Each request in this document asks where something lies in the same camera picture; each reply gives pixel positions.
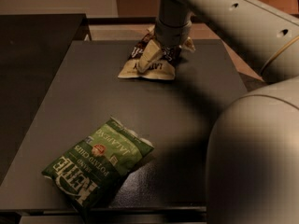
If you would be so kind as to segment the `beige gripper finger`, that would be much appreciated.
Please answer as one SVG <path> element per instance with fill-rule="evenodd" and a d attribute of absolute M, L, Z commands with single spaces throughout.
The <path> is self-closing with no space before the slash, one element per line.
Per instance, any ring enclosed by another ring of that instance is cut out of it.
<path fill-rule="evenodd" d="M 150 66 L 158 61 L 163 56 L 162 47 L 159 41 L 151 39 L 148 45 L 145 47 L 140 60 L 137 64 L 137 70 L 140 73 L 145 73 Z"/>

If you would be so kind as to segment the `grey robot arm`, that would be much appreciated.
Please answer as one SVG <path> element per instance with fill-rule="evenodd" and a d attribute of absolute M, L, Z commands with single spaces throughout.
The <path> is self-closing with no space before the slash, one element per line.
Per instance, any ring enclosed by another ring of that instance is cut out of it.
<path fill-rule="evenodd" d="M 207 224 L 299 224 L 299 20 L 259 0 L 161 0 L 159 44 L 196 15 L 266 85 L 221 113 L 206 155 Z"/>

